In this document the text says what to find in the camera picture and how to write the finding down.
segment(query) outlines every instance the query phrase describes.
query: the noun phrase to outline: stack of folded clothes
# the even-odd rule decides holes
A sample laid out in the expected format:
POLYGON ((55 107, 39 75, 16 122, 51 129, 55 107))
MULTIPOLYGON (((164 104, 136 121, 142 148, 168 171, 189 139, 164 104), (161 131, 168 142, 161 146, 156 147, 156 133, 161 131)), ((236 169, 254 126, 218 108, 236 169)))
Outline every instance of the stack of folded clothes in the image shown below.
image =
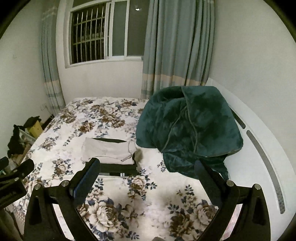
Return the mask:
POLYGON ((134 160, 136 144, 108 138, 86 138, 82 146, 82 159, 89 161, 95 157, 100 160, 100 175, 126 177, 137 175, 134 160))

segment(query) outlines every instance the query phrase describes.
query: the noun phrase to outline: wall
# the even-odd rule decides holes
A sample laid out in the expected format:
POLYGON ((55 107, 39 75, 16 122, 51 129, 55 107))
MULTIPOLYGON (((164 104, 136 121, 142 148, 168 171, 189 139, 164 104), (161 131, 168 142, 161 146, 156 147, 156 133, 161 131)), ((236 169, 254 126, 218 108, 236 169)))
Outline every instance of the wall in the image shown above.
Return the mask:
POLYGON ((46 120, 50 113, 43 87, 40 54, 42 1, 31 0, 14 18, 0 39, 0 157, 6 155, 13 124, 30 116, 46 120))
POLYGON ((68 30, 66 0, 61 0, 57 14, 56 50, 59 77, 66 103, 76 97, 112 96, 139 98, 142 61, 103 61, 66 68, 64 49, 68 30))
POLYGON ((267 125, 296 172, 296 43, 263 0, 216 0, 209 77, 267 125))

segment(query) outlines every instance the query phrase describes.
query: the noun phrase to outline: window sill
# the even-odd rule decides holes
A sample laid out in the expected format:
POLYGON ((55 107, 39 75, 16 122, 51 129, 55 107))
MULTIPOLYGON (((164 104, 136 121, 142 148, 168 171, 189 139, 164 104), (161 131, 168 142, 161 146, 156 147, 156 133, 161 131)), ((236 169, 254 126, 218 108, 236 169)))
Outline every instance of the window sill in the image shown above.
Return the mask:
POLYGON ((96 64, 96 63, 105 63, 105 62, 130 62, 130 61, 136 61, 136 62, 143 62, 142 58, 140 56, 130 56, 130 57, 123 57, 123 56, 113 56, 111 59, 100 59, 100 60, 92 60, 87 62, 80 62, 76 64, 69 64, 66 66, 67 68, 87 65, 87 64, 96 64))

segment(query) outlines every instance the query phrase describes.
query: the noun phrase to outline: green blanket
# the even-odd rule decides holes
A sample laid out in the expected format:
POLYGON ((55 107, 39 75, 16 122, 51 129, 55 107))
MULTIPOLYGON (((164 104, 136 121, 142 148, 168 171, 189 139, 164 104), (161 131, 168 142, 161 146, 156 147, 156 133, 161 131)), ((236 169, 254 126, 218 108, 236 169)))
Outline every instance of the green blanket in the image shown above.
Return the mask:
POLYGON ((194 163, 200 159, 228 179, 223 161, 242 148, 243 139, 217 88, 174 86, 156 92, 147 102, 136 143, 157 148, 170 172, 198 178, 194 163))

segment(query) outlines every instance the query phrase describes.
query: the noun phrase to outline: yellow box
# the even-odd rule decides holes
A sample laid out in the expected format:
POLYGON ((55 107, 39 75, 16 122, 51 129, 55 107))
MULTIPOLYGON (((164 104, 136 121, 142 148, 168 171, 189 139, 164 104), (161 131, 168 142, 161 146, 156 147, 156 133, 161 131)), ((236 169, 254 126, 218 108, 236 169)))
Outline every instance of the yellow box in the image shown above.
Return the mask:
POLYGON ((43 132, 39 121, 36 121, 34 126, 28 127, 27 130, 34 138, 38 138, 38 136, 40 136, 40 134, 43 132))

